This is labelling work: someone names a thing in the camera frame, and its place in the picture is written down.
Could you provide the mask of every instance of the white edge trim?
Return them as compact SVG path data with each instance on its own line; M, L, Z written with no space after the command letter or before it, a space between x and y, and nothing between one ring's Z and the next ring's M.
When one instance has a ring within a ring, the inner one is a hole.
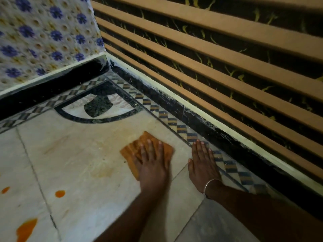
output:
M117 66L119 66L120 68L123 68L125 71L130 73L132 76L134 76L135 78L142 81L145 85L155 88L155 89L158 89L158 90L164 92L165 94L169 95L170 97L174 98L175 100L177 100L178 102L183 104L188 109L192 110L193 112L200 115L201 117L203 117L207 121L211 122L214 126L218 127L222 131L226 132L227 134L229 134L230 136L232 136L233 138L235 138L236 140L241 142L243 145L247 146L251 150L255 151L257 154L259 154L262 157L264 157L265 159L267 159L269 162L271 162L275 166L279 167L283 171L287 172L289 175L296 178L298 181L303 183L305 186L311 188L313 191L315 191L318 194L323 196L323 186L321 184L317 183L313 179L306 176L304 173L298 171L294 167L288 165L286 162L282 161L281 159L279 159L276 156L272 155L271 153L267 152L263 148L259 147L258 145L256 145L252 141L250 141L249 139L245 138L241 134L232 130L227 125L216 120L215 118L208 115L207 113L205 113L204 111L202 111L198 107L192 105L191 103L189 103L185 99L176 95L175 93L173 93L172 91L167 89L165 86L163 86L163 85L159 84L158 82L154 81L153 79L149 78L148 76L146 76L142 72L139 72L138 70L132 68L130 65L124 63L123 61L119 60L118 58L116 58L115 56L111 55L108 52L106 53L106 55L107 55L108 60L111 59Z
M71 65L68 65L68 66L65 66L65 67L63 67L63 68L60 68L60 69L54 70L54 71L52 71L52 72L50 72L50 73L47 73L47 74L45 74L45 75L42 75L42 76L36 77L36 78L34 78L34 79L30 80L30 81L26 81L26 82L24 82L24 83L22 83L22 84L15 85L15 86L12 86L12 87L10 87L10 88L8 88L8 89L5 89L5 90L3 90L3 91L1 91L1 92L0 92L0 98L4 97L6 94L10 94L11 92L18 90L18 89L25 89L25 88L26 88L28 85L30 85L30 84L34 84L34 83L36 83L36 82L40 82L40 83L42 83L41 81L42 81L42 80L44 80L44 81L45 81L47 77L51 77L51 76L55 75L56 73L60 73L60 72L63 72L63 71L65 71L65 70L71 69L71 68L73 68L73 67L75 67L75 66L78 66L78 65L80 65L80 64L86 63L86 62L88 62L88 61L90 61L90 60L92 60L92 59L95 59L95 58L97 58L97 57L100 57L100 56L104 55L105 53L106 53L106 52L100 52L99 54L95 54L95 55L89 56L89 57L87 57L86 59L84 59L84 60L82 60L82 61L79 61L79 62L73 63L73 64L71 64Z

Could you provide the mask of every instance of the black marble border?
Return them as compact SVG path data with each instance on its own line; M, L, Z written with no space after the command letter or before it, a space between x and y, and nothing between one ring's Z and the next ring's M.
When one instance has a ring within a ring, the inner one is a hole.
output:
M235 159L248 170L263 179L271 187L285 195L299 207L323 221L323 210L321 209L323 197L321 195L317 194L285 171L276 167L253 150L243 146L241 142L187 109L175 99L144 85L140 80L133 77L122 68L114 65L112 60L110 60L110 65L112 71L117 73L129 84L144 93L184 124L188 125L207 141L223 150L226 154L231 156L232 159Z
M45 78L46 81L43 83L0 98L0 121L104 74L110 67L108 62L103 65L100 58L105 59L105 54L77 65L66 74L64 74L64 71L59 72L54 75L54 78Z
M80 118L80 117L70 115L69 113L65 112L62 109L64 107L66 107L67 105L70 105L70 104L74 103L75 101L79 100L80 98L83 98L86 95L92 93L92 91L97 89L97 87L100 87L100 86L103 87L103 86L106 86L106 85L112 86L115 89L116 93L133 107L133 110L131 110L131 111L127 112L127 113L121 114L121 115L110 117L110 118L85 119L85 118ZM122 120L124 118L127 118L129 116L132 116L132 115L142 111L142 107L139 106L132 97L130 97L126 92L123 92L118 86L115 86L110 81L106 81L106 82L104 82L104 83L102 83L102 84L100 84L100 85L86 91L86 92L83 92L80 95L72 98L71 100L68 100L68 101L60 104L58 107L56 107L54 109L56 110L56 112L58 114L60 114L62 117L66 118L68 120L71 120L71 121L74 121L74 122L79 122L79 123L85 123L85 124L101 124L101 123L108 123L108 122L118 121L118 120Z

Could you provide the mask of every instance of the silver bangle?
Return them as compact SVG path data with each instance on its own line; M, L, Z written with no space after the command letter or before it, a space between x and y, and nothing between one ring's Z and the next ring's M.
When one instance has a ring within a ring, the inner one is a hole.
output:
M212 182L213 180L219 180L220 182L222 182L220 179L218 179L218 178L215 178L215 179L211 179L210 181L208 181L207 182L207 184L205 185L205 188L204 188L204 191L203 191L203 194L205 195L205 190L206 190L206 187L207 187L207 185L210 183L210 182Z

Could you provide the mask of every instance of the right hand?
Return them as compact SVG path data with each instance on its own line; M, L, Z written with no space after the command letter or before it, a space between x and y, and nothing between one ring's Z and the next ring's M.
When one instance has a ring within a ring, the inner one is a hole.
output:
M143 144L140 145L142 163L134 155L133 161L139 172L141 192L152 200L158 200L166 191L169 182L169 163L164 161L164 145L158 143L157 154L151 140L148 142L148 153Z
M212 179L221 181L213 151L207 150L204 142L197 140L192 144L192 158L188 160L188 171L192 183L199 192L203 193L206 184Z

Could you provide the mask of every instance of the finger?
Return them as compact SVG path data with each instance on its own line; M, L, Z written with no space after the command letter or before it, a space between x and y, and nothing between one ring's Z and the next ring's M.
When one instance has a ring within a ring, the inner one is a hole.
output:
M147 159L147 152L143 144L140 145L140 150L141 150L142 163L145 164L148 161L148 159Z
M216 164L216 161L214 160L213 150L211 150L210 148L209 148L208 156L209 156L209 158L210 158L210 161L211 161L213 164Z
M133 163L135 164L135 166L137 168L137 171L140 173L142 164L140 163L139 159L133 154L132 155L132 160L133 160Z
M201 142L201 144L202 144L202 150L203 150L203 153L204 153L204 157L209 160L210 159L209 158L209 153L208 153L208 150L206 149L205 143Z
M204 157L200 140L196 140L196 149L197 149L197 154L199 155L199 159L204 160L205 157Z
M157 161L159 163L164 162L164 145L161 141L158 142Z
M216 164L216 161L214 159L214 154L213 154L213 151L209 148L209 157L210 157L210 161L212 162L212 165L214 166L214 168L216 169L216 172L219 176L219 178L221 178L221 174L219 172L219 168L218 168L218 165Z
M153 160L155 160L155 148L154 148L154 145L152 144L152 141L150 139L148 139L147 142L148 142L149 161L153 161Z
M188 173L190 178L194 175L194 162L192 159L188 159Z
M199 155L197 154L196 142L193 142L192 144L192 158L194 162L197 162L200 160Z

